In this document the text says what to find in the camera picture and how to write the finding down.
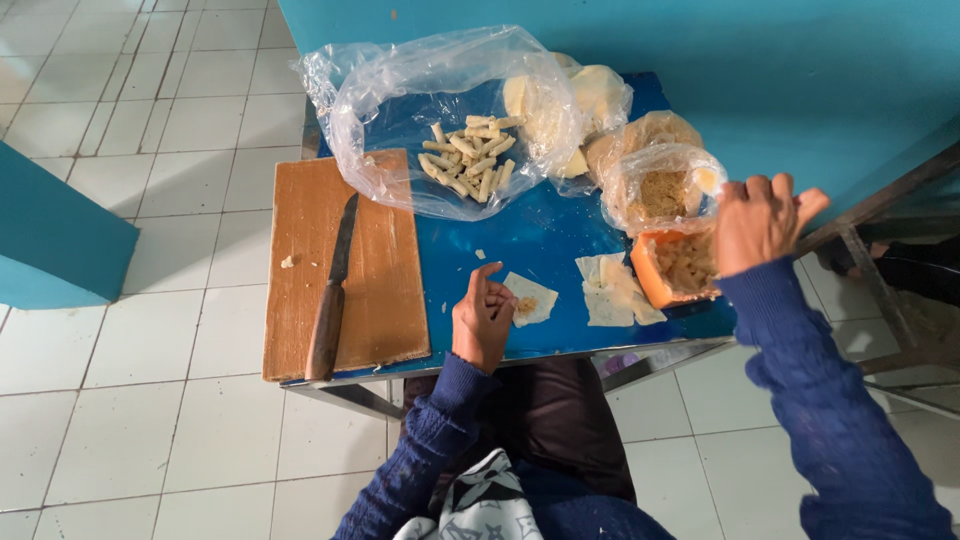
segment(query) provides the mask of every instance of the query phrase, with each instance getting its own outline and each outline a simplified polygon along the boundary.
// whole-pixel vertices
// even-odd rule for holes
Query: knife
[[[354,193],[344,207],[344,215],[340,217],[340,230],[337,232],[337,243],[333,247],[330,277],[326,280],[324,295],[317,309],[317,322],[313,325],[310,356],[306,360],[303,376],[306,380],[333,379],[333,366],[337,361],[337,347],[340,343],[340,326],[344,319],[344,288],[341,283],[347,278],[350,243],[353,241],[353,224],[356,222],[359,199],[360,194]]]

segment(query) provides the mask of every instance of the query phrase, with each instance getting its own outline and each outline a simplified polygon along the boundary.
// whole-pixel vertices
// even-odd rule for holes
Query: blue sweater cuff
[[[760,345],[774,338],[801,338],[824,332],[829,335],[823,315],[806,303],[790,256],[765,262],[715,283],[733,302],[737,315],[736,337],[741,343]]]
[[[480,401],[499,385],[499,380],[459,356],[447,353],[430,403],[453,420],[472,419]]]

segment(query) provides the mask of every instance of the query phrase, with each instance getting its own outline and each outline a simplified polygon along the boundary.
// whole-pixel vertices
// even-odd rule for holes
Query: finger
[[[797,224],[802,229],[818,213],[830,206],[830,198],[819,187],[811,187],[797,196]]]
[[[514,297],[504,303],[493,316],[493,323],[500,329],[509,331],[510,323],[514,321],[514,308],[519,298]]]
[[[742,182],[725,182],[720,184],[719,201],[744,200],[747,198],[747,191],[743,188]]]
[[[487,278],[494,272],[499,271],[503,268],[502,262],[488,262],[480,268],[470,272],[470,285],[467,287],[467,296],[476,300],[481,298],[481,295],[486,294],[486,284]]]
[[[487,294],[498,294],[504,298],[514,297],[514,293],[501,282],[487,281]]]
[[[793,176],[788,173],[777,173],[770,182],[774,197],[783,204],[785,209],[793,208]]]
[[[504,298],[498,294],[488,294],[484,296],[484,304],[486,304],[487,307],[503,306],[503,304],[508,300],[510,299]]]
[[[761,174],[747,179],[747,198],[751,201],[770,200],[770,180]]]

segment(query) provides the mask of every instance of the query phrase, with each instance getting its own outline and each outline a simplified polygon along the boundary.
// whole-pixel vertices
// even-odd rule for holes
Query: forearm
[[[407,414],[407,434],[357,496],[334,538],[392,538],[404,523],[424,515],[446,464],[476,441],[476,407],[496,385],[448,354],[433,394],[417,398]]]
[[[807,306],[791,260],[718,284],[737,310],[737,339],[761,350],[747,375],[773,393],[797,470],[819,494],[818,510],[873,508],[938,520],[946,514],[948,527],[932,483],[867,393],[859,370],[840,356],[823,315]]]

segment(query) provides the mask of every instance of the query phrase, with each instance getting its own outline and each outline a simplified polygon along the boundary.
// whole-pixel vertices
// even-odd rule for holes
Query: sweater sleeve
[[[433,393],[416,399],[407,413],[407,434],[357,496],[334,538],[393,538],[404,523],[424,515],[446,464],[476,441],[477,407],[498,385],[447,353]]]
[[[845,361],[819,311],[806,304],[791,258],[717,284],[737,312],[736,338],[760,352],[747,376],[773,393],[794,465],[817,491],[801,504],[815,540],[953,538],[950,513],[860,370]]]

